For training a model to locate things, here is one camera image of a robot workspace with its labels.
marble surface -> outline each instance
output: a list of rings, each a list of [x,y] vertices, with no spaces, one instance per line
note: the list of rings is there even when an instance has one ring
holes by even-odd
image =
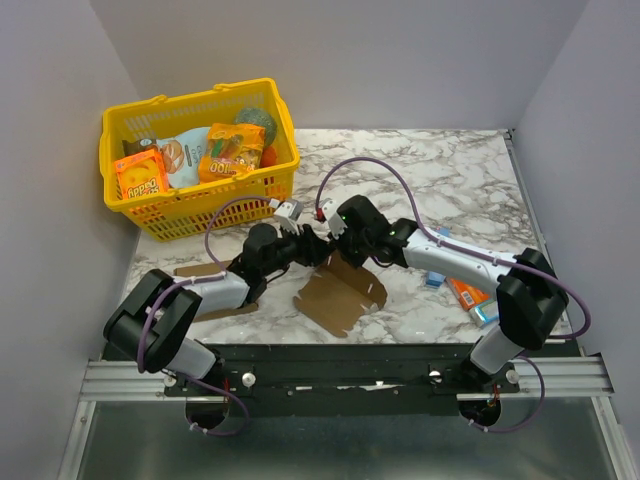
[[[297,130],[296,142],[301,161],[294,198],[306,208],[300,223],[322,229],[312,220],[313,199],[333,165],[371,156],[389,162],[406,179],[426,225],[449,227],[453,238],[492,250],[519,252],[536,245],[500,132]],[[356,193],[367,195],[390,220],[412,216],[404,191],[377,165],[345,166],[329,181],[323,198],[342,201]],[[212,250],[219,258],[233,258],[251,225],[214,232]],[[152,268],[172,273],[208,261],[203,235],[157,243],[142,233],[126,291]],[[277,344],[475,342],[483,335],[446,284],[433,290],[424,286],[422,271],[385,270],[371,261],[365,266],[386,287],[388,300],[382,310],[363,316],[347,338],[334,337],[296,310],[293,298],[311,275],[311,269],[298,265],[270,284],[257,312],[193,324],[188,336],[213,343]],[[556,332],[567,328],[560,322]]]

screw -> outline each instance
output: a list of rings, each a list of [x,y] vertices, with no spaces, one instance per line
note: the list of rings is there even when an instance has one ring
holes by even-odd
[[[165,387],[173,387],[178,381],[171,375],[165,375],[163,383]]]
[[[242,375],[242,384],[247,387],[253,387],[253,385],[256,383],[256,376],[251,373],[251,372],[247,372],[244,375]]]
[[[507,371],[505,377],[507,379],[507,382],[509,382],[511,385],[515,385],[520,381],[520,375],[515,370]]]
[[[437,370],[431,370],[429,372],[429,378],[432,383],[442,383],[442,375]]]

candy wrapper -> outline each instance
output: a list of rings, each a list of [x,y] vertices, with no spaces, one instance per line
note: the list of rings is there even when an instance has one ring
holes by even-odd
[[[265,129],[257,125],[214,123],[198,167],[200,183],[242,175],[260,167]]]

orange snack box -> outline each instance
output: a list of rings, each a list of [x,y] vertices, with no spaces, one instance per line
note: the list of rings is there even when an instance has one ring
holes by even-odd
[[[122,198],[135,198],[169,189],[162,154],[146,150],[115,162]]]
[[[449,285],[460,302],[460,305],[462,305],[462,308],[466,311],[471,310],[473,307],[480,305],[482,302],[486,302],[491,298],[483,291],[451,277],[447,277],[447,285]]]

orange candy package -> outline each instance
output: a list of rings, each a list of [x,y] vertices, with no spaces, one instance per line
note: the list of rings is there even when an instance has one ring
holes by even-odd
[[[241,123],[214,123],[207,134],[207,151],[198,166],[200,183],[242,175],[260,167],[265,129]]]
[[[447,277],[446,282],[460,302],[462,308],[466,311],[471,310],[473,307],[480,305],[482,302],[486,302],[491,298],[482,290],[478,290],[477,288],[467,285],[455,278]]]
[[[141,197],[169,189],[162,154],[146,150],[115,162],[123,199]]]

